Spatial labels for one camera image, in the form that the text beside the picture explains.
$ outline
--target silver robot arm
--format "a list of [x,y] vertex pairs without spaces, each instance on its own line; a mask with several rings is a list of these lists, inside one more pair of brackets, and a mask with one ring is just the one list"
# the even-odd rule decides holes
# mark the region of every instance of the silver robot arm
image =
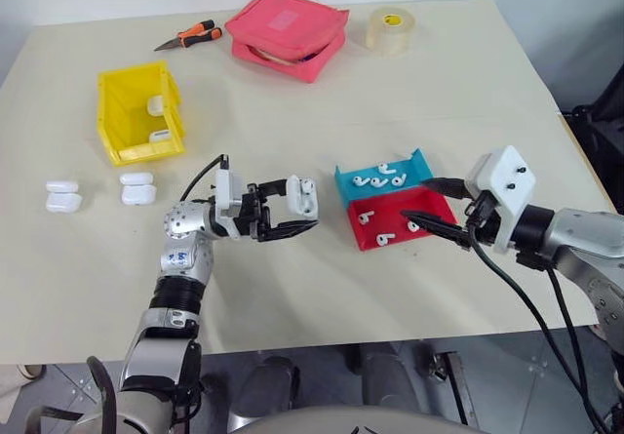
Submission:
[[[140,318],[113,399],[117,432],[167,433],[187,421],[192,405],[199,409],[201,346],[196,341],[204,290],[213,270],[213,242],[222,237],[251,236],[258,242],[293,237],[317,224],[316,186],[311,179],[274,180],[243,185],[221,155],[214,196],[182,200],[165,215],[165,249],[149,308]],[[303,219],[273,227],[267,197],[287,198],[292,213]],[[72,434],[99,433],[111,401],[84,414]]]
[[[551,266],[593,303],[617,370],[624,399],[624,217],[535,207],[528,201],[535,177],[513,146],[483,156],[466,179],[431,178],[423,184],[443,195],[472,200],[466,224],[496,252],[515,250],[517,262]],[[469,231],[422,212],[402,212],[429,232],[470,249]]]

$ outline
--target cable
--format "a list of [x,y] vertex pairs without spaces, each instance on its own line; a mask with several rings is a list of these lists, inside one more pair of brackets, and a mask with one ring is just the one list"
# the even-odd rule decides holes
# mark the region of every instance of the cable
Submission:
[[41,418],[53,417],[54,419],[64,419],[65,421],[77,421],[82,417],[82,413],[59,410],[52,407],[37,407],[28,412],[26,423],[23,429],[24,434],[41,434]]
[[555,270],[553,267],[548,265],[546,267],[546,272],[548,273],[548,278],[550,278],[550,282],[553,285],[553,290],[555,291],[555,297],[557,298],[557,303],[559,308],[564,316],[565,327],[567,328],[567,333],[569,335],[570,342],[572,344],[572,352],[574,353],[574,359],[576,361],[576,367],[578,369],[578,379],[580,388],[583,393],[581,396],[583,397],[583,405],[585,406],[585,412],[587,412],[587,416],[592,419],[592,416],[595,417],[595,422],[593,422],[594,426],[598,424],[604,432],[609,432],[609,429],[606,427],[605,422],[600,416],[595,416],[595,411],[592,408],[590,399],[589,399],[589,387],[587,385],[587,374],[585,373],[585,364],[583,362],[583,355],[581,354],[581,347],[578,343],[578,336],[576,334],[576,329],[572,324],[572,319],[569,316],[569,311],[567,310],[566,300],[564,299],[564,294],[562,293],[562,288],[559,284],[559,280],[557,279],[557,275],[555,274]]
[[188,184],[188,186],[186,187],[186,190],[184,190],[184,193],[182,193],[182,196],[179,197],[179,201],[183,202],[184,200],[186,200],[186,197],[188,197],[188,194],[191,193],[191,190],[197,184],[197,182],[199,182],[202,179],[202,177],[205,176],[206,173],[210,169],[212,169],[214,166],[216,166],[219,163],[221,164],[222,169],[228,169],[228,158],[226,154],[218,155],[216,158],[213,159],[213,161],[211,161],[211,163],[208,166],[202,169],[199,172],[199,174],[195,176],[193,180],[191,180],[191,183]]
[[87,366],[101,394],[101,432],[115,434],[117,430],[117,400],[115,388],[104,364],[95,356],[87,358]]
[[201,391],[201,388],[198,387],[196,393],[197,393],[197,403],[195,404],[195,408],[193,409],[193,411],[191,412],[189,410],[189,407],[186,407],[186,414],[184,416],[181,416],[181,417],[176,417],[172,424],[179,424],[181,422],[188,423],[200,411],[200,409],[202,408],[202,391]]
[[[486,254],[486,252],[481,247],[481,244],[479,244],[479,241],[477,240],[477,226],[475,224],[468,224],[468,236],[470,239],[470,245],[475,250],[477,256],[479,256],[482,262],[485,263],[491,271],[496,273],[505,283],[507,283],[507,285],[509,285],[512,290],[514,290],[514,292],[518,295],[518,297],[522,300],[530,313],[533,315],[533,317],[537,321],[537,324],[539,325],[539,328],[544,334],[546,341],[553,350],[553,353],[555,353],[555,357],[559,361],[559,364],[561,364],[562,368],[564,369],[565,375],[567,375],[567,378],[569,378],[572,385],[574,385],[574,388],[576,388],[576,391],[580,394],[581,398],[585,400],[585,395],[583,394],[582,387],[570,370],[569,365],[564,358],[564,355],[559,349],[559,346],[557,346],[557,343],[553,339],[553,335],[550,329],[546,325],[546,322],[544,321],[542,315],[539,313],[539,310],[537,310],[537,307],[535,307],[535,304],[533,304],[533,301],[530,300],[530,297],[528,297],[527,293],[523,291],[523,289],[518,285],[518,283],[514,281],[511,276],[505,273],[505,271],[503,271],[496,263],[492,261],[491,258],[489,258],[488,254]],[[594,428],[601,434],[608,434],[608,429],[603,429],[603,427],[596,422],[596,419],[600,419],[600,417],[598,416],[596,410],[591,406],[591,404],[589,405],[589,407],[586,407],[586,409],[589,410],[589,412],[591,413],[591,415],[589,415],[588,413],[588,416],[590,421],[594,425]]]

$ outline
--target tape roll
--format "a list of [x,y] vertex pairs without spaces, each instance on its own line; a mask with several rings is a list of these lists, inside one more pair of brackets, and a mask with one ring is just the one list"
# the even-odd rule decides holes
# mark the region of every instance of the tape roll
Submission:
[[370,15],[366,45],[383,57],[394,57],[410,46],[416,20],[403,8],[382,7]]

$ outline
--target white table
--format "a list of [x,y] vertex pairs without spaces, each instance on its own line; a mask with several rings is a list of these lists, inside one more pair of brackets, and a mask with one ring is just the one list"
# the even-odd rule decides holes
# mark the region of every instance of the white table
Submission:
[[[482,153],[514,144],[538,179],[533,203],[611,208],[492,1],[403,6],[417,20],[408,54],[374,57],[362,43],[376,6],[353,6],[347,44],[312,85],[233,59],[229,36],[152,52],[176,31],[207,18],[223,23],[229,12],[36,28],[0,92],[0,363],[122,359],[155,285],[163,214],[221,152],[244,181],[315,178],[321,223],[278,243],[216,244],[202,306],[205,351],[535,329],[507,286],[454,244],[356,247],[335,165],[398,160],[416,147],[435,175],[462,177]],[[187,153],[113,168],[96,130],[97,75],[158,58],[181,90]],[[145,169],[157,202],[123,206],[119,174]],[[45,211],[53,178],[80,181],[80,212]],[[195,193],[206,195],[209,184]],[[463,220],[465,205],[451,206]],[[561,326],[546,277],[511,254],[497,260]],[[564,291],[574,322],[595,322],[584,295],[566,282]]]

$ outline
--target red bag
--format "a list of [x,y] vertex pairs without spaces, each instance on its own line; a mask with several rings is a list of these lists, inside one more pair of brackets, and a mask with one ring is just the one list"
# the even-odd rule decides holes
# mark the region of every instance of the red bag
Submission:
[[348,17],[309,0],[253,0],[225,28],[235,57],[312,83],[344,44]]

